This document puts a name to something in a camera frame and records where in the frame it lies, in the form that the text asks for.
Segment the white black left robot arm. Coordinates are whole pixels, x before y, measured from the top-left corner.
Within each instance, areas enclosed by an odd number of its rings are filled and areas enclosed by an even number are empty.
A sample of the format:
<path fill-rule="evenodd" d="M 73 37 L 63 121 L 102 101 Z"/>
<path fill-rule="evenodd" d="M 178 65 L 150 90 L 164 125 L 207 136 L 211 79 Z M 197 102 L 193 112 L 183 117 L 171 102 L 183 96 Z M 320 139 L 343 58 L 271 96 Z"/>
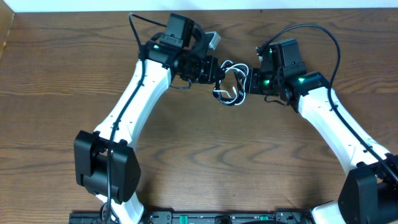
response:
<path fill-rule="evenodd" d="M 144 206 L 136 194 L 141 168 L 135 154 L 141 131 L 175 75 L 203 84 L 224 77 L 217 58 L 207 54 L 218 42 L 200 40 L 192 49 L 183 40 L 149 40 L 140 45 L 136 69 L 116 106 L 93 132 L 77 134 L 73 144 L 76 182 L 104 203 L 102 222 L 142 220 Z"/>

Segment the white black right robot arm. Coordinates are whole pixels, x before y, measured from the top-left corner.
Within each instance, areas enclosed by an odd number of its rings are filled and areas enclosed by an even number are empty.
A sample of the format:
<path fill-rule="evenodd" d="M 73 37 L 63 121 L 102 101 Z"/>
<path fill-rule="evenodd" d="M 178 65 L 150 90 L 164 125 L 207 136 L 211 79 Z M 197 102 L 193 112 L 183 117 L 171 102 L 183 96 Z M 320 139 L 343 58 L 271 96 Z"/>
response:
<path fill-rule="evenodd" d="M 285 78 L 250 70 L 251 94 L 278 96 L 305 118 L 338 158 L 346 180 L 337 200 L 310 209 L 313 223 L 390 223 L 397 220 L 397 156 L 378 144 L 346 111 L 320 72 Z"/>

